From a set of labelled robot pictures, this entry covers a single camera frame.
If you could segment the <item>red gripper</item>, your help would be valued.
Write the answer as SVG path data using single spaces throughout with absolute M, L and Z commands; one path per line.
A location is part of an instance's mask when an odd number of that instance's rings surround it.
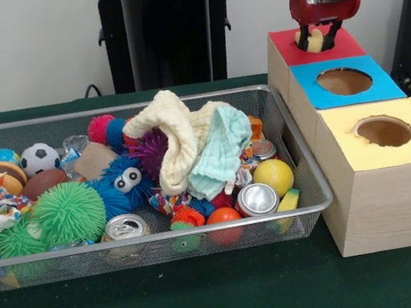
M 298 46 L 308 46 L 309 25 L 330 23 L 324 36 L 324 47 L 328 51 L 334 48 L 335 38 L 343 20 L 353 18 L 358 12 L 361 0 L 289 0 L 292 18 L 300 25 Z

